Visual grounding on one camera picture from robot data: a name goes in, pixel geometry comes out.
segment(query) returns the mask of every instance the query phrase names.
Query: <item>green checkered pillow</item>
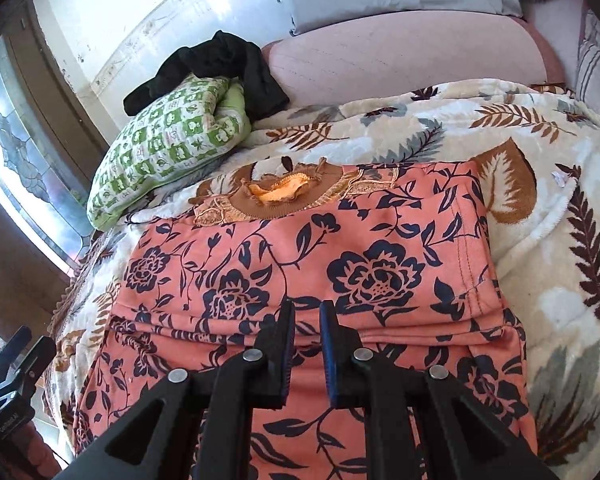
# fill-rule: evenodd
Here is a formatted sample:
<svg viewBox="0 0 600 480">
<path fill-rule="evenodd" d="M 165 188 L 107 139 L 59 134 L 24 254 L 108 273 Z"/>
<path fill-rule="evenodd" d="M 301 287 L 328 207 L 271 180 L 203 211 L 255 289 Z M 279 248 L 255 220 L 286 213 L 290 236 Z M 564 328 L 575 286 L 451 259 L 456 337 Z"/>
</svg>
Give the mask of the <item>green checkered pillow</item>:
<svg viewBox="0 0 600 480">
<path fill-rule="evenodd" d="M 93 179 L 91 224 L 108 229 L 147 192 L 210 163 L 250 131 L 240 83 L 188 76 L 113 141 Z"/>
</svg>

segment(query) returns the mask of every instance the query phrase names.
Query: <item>black jacket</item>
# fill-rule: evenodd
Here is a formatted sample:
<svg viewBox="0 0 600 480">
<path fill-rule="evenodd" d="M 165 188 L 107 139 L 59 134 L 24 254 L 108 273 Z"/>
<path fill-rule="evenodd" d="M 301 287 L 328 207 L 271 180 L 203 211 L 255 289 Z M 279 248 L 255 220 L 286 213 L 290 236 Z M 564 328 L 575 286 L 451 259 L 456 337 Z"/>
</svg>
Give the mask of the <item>black jacket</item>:
<svg viewBox="0 0 600 480">
<path fill-rule="evenodd" d="M 244 86 L 244 107 L 250 121 L 283 110 L 289 102 L 255 43 L 218 30 L 211 40 L 183 46 L 160 66 L 154 78 L 125 97 L 128 116 L 140 113 L 156 99 L 176 88 L 190 73 L 198 77 L 239 77 Z"/>
</svg>

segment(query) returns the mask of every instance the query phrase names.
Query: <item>silver screw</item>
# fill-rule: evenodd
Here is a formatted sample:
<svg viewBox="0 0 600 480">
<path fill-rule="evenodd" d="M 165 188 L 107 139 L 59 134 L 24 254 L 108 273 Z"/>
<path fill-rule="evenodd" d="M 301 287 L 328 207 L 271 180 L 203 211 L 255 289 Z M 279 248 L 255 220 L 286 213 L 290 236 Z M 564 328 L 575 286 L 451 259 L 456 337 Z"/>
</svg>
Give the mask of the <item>silver screw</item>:
<svg viewBox="0 0 600 480">
<path fill-rule="evenodd" d="M 258 350 L 257 348 L 249 348 L 248 350 L 244 351 L 242 358 L 247 362 L 253 363 L 254 361 L 259 361 L 262 359 L 262 355 L 262 350 Z"/>
<path fill-rule="evenodd" d="M 449 375 L 449 370 L 441 365 L 433 365 L 429 368 L 429 375 L 434 379 L 446 379 Z"/>
<path fill-rule="evenodd" d="M 175 370 L 171 370 L 167 377 L 172 383 L 181 383 L 188 375 L 189 374 L 187 374 L 187 371 L 184 368 L 176 368 Z"/>
<path fill-rule="evenodd" d="M 373 356 L 374 353 L 369 348 L 356 348 L 353 352 L 353 357 L 358 361 L 369 361 Z"/>
</svg>

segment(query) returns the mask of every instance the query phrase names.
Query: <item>beige leaf-patterned blanket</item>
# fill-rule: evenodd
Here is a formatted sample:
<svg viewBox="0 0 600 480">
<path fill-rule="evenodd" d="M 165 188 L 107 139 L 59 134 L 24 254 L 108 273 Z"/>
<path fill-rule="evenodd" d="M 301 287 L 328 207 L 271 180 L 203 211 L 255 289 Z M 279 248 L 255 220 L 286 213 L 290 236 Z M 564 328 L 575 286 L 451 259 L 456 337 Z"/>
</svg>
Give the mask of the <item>beige leaf-patterned blanket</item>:
<svg viewBox="0 0 600 480">
<path fill-rule="evenodd" d="M 46 377 L 56 421 L 71 423 L 144 222 L 243 180 L 282 174 L 289 162 L 472 158 L 500 286 L 526 328 L 539 455 L 563 479 L 592 479 L 600 468 L 600 117 L 558 89 L 541 90 L 467 80 L 256 123 L 207 180 L 172 187 L 168 197 L 158 192 L 93 251 L 56 324 L 59 356 Z"/>
</svg>

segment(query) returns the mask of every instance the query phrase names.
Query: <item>pink floral garment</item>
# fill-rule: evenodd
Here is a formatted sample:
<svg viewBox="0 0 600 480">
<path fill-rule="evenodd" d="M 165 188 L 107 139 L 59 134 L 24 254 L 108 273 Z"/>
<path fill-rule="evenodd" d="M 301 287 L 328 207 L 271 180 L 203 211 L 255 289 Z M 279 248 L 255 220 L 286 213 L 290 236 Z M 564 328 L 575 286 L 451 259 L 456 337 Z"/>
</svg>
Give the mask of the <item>pink floral garment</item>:
<svg viewBox="0 0 600 480">
<path fill-rule="evenodd" d="M 171 368 L 217 367 L 252 344 L 285 297 L 296 305 L 290 394 L 283 410 L 254 412 L 251 478 L 366 471 L 362 412 L 328 404 L 322 300 L 397 365 L 447 367 L 536 450 L 525 332 L 498 288 L 475 164 L 347 166 L 344 178 L 331 202 L 282 218 L 200 227 L 192 210 L 152 222 L 79 402 L 78 451 Z"/>
</svg>

